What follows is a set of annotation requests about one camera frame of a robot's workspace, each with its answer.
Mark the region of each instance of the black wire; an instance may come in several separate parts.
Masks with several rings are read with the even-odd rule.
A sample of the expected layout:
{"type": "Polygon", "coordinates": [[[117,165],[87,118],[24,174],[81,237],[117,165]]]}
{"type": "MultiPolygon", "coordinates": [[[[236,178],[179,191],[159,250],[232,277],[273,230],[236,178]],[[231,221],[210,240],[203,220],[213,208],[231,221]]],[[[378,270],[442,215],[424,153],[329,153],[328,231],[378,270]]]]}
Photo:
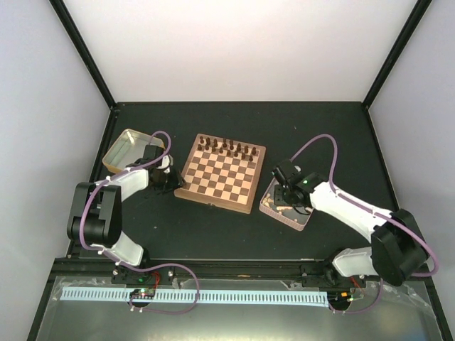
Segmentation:
{"type": "Polygon", "coordinates": [[[294,211],[296,211],[296,212],[299,213],[300,215],[310,215],[309,213],[300,212],[298,209],[295,208],[295,206],[292,206],[292,208],[294,208],[294,211]]]}

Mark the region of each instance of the black table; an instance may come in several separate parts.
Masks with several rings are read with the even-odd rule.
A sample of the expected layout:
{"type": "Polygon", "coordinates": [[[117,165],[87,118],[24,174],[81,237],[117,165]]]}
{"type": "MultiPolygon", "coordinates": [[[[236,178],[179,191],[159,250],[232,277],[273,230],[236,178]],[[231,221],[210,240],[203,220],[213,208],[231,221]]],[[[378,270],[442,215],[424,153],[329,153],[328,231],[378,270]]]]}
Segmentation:
{"type": "MultiPolygon", "coordinates": [[[[369,115],[359,102],[120,104],[109,144],[128,128],[169,132],[180,169],[197,133],[267,147],[250,215],[147,190],[126,200],[124,231],[154,259],[324,259],[338,248],[367,246],[359,234],[322,212],[298,232],[258,209],[274,165],[322,133],[338,142],[336,184],[374,205],[396,208],[369,115]]],[[[327,175],[332,155],[331,142],[320,140],[296,164],[305,173],[327,175]]],[[[106,175],[103,168],[100,177],[106,175]]]]}

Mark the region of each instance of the dark square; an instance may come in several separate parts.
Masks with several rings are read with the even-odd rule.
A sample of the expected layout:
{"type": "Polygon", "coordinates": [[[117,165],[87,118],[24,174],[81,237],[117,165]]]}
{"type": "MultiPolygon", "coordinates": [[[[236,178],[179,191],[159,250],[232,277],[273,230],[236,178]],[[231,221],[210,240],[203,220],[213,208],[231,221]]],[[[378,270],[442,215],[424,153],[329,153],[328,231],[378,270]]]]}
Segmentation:
{"type": "Polygon", "coordinates": [[[215,190],[215,191],[213,192],[213,196],[214,196],[214,197],[221,197],[222,193],[223,193],[222,190],[215,190]]]}
{"type": "Polygon", "coordinates": [[[230,200],[237,201],[238,198],[239,198],[238,194],[230,193],[230,197],[229,197],[230,200]]]}

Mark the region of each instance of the purple cable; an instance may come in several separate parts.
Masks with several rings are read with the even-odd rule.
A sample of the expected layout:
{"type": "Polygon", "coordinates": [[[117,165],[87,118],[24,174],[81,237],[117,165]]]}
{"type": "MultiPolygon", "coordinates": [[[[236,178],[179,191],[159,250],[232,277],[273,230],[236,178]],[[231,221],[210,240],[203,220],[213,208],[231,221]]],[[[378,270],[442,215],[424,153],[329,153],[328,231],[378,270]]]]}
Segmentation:
{"type": "MultiPolygon", "coordinates": [[[[115,180],[117,179],[118,177],[128,173],[128,172],[131,172],[131,171],[137,171],[137,170],[140,170],[140,169],[143,169],[143,168],[146,168],[146,167],[149,167],[155,163],[157,163],[158,161],[160,161],[161,159],[164,158],[164,156],[166,156],[169,152],[169,150],[171,149],[171,137],[169,136],[169,134],[167,134],[165,131],[155,131],[152,135],[151,135],[151,138],[150,140],[152,140],[156,135],[158,134],[163,134],[167,139],[168,139],[168,146],[166,148],[166,150],[164,151],[164,153],[159,156],[158,158],[148,162],[148,163],[145,163],[144,165],[140,165],[140,166],[137,166],[137,167],[132,167],[131,169],[129,170],[123,170],[122,172],[116,174],[116,175],[113,175],[110,180],[106,179],[106,180],[103,180],[99,185],[97,185],[97,187],[93,190],[92,194],[90,194],[88,200],[87,200],[87,203],[85,204],[85,207],[84,207],[84,211],[82,212],[82,217],[80,218],[80,224],[79,224],[79,240],[80,240],[80,244],[82,245],[82,247],[86,250],[96,250],[96,251],[101,251],[102,249],[99,249],[97,247],[89,247],[87,245],[87,243],[85,242],[85,237],[84,237],[84,227],[85,227],[85,221],[87,219],[87,216],[88,216],[88,213],[90,211],[90,206],[92,205],[93,203],[93,200],[95,199],[96,195],[98,194],[98,192],[101,190],[101,188],[103,186],[105,186],[106,184],[108,184],[110,181],[112,180],[115,180]]],[[[196,275],[194,274],[194,272],[191,271],[191,269],[189,269],[188,267],[184,266],[184,265],[181,265],[181,264],[175,264],[175,263],[166,263],[166,264],[161,264],[161,265],[158,265],[158,266],[152,266],[151,268],[147,268],[147,269],[138,269],[138,268],[135,268],[134,266],[131,266],[129,264],[126,264],[122,261],[119,261],[119,259],[115,259],[114,257],[112,256],[109,256],[109,255],[106,255],[108,258],[110,258],[111,260],[113,260],[114,262],[118,263],[119,265],[122,265],[122,266],[125,266],[126,268],[128,269],[131,269],[135,272],[149,272],[149,271],[154,271],[154,270],[157,270],[157,269],[160,269],[160,268],[164,268],[164,267],[167,267],[167,266],[176,266],[178,268],[181,268],[181,269],[184,269],[186,270],[195,280],[196,282],[196,297],[195,297],[195,300],[194,302],[186,309],[183,309],[183,310],[180,310],[180,311],[166,311],[166,310],[157,310],[157,309],[143,309],[145,311],[151,311],[151,312],[155,312],[155,313],[162,313],[162,314],[168,314],[168,315],[180,315],[180,314],[184,314],[184,313],[187,313],[188,311],[192,310],[195,306],[196,306],[196,303],[198,302],[198,299],[199,299],[199,291],[200,291],[200,285],[199,285],[199,280],[198,278],[196,277],[196,275]]]]}
{"type": "MultiPolygon", "coordinates": [[[[333,173],[335,171],[335,165],[336,165],[336,161],[337,161],[337,158],[338,158],[338,145],[336,144],[336,141],[334,139],[334,137],[332,135],[329,135],[329,134],[321,134],[321,135],[318,135],[318,136],[315,136],[313,137],[310,141],[306,142],[304,144],[303,147],[301,147],[295,154],[294,156],[292,156],[291,158],[291,161],[293,161],[303,150],[305,150],[310,144],[312,144],[313,142],[319,140],[319,139],[322,139],[322,138],[327,138],[329,139],[332,144],[333,144],[333,159],[332,159],[332,164],[331,164],[331,167],[330,167],[330,172],[328,174],[328,183],[332,189],[332,191],[334,193],[336,193],[336,188],[335,188],[335,184],[333,183],[333,173]]],[[[381,219],[384,219],[386,221],[388,221],[389,223],[391,224],[394,224],[394,226],[398,227],[399,229],[401,229],[402,231],[406,232],[409,236],[411,236],[417,243],[419,243],[419,245],[421,247],[424,248],[424,250],[428,253],[428,255],[430,255],[430,257],[433,258],[433,263],[434,263],[434,268],[433,270],[431,270],[430,272],[427,272],[427,273],[420,273],[420,272],[417,272],[415,274],[412,274],[413,276],[415,277],[429,277],[429,276],[433,276],[436,272],[438,272],[439,270],[439,260],[436,256],[436,254],[433,252],[433,250],[427,245],[427,243],[425,243],[422,238],[420,238],[419,236],[417,236],[413,231],[411,231],[409,228],[407,228],[406,226],[404,226],[403,224],[393,220],[392,218],[390,217],[387,217],[381,213],[378,213],[378,212],[373,212],[369,207],[366,207],[362,204],[360,204],[359,202],[356,202],[355,200],[352,200],[350,199],[349,197],[346,197],[343,193],[339,193],[338,196],[342,199],[344,199],[345,201],[349,202],[350,204],[352,205],[355,205],[356,207],[372,214],[372,215],[375,215],[376,217],[379,217],[381,219]]]]}
{"type": "Polygon", "coordinates": [[[332,310],[334,313],[341,313],[341,314],[344,314],[344,315],[356,315],[356,314],[361,314],[361,313],[366,313],[368,311],[370,311],[371,309],[373,309],[373,307],[375,307],[379,301],[381,301],[381,297],[382,297],[382,292],[384,290],[384,280],[381,278],[379,280],[379,291],[378,291],[378,295],[376,296],[376,299],[373,303],[371,303],[368,307],[364,308],[364,309],[360,309],[360,310],[356,310],[356,311],[343,311],[343,310],[336,310],[334,307],[332,307],[332,305],[329,303],[328,304],[328,308],[330,310],[332,310]]]}

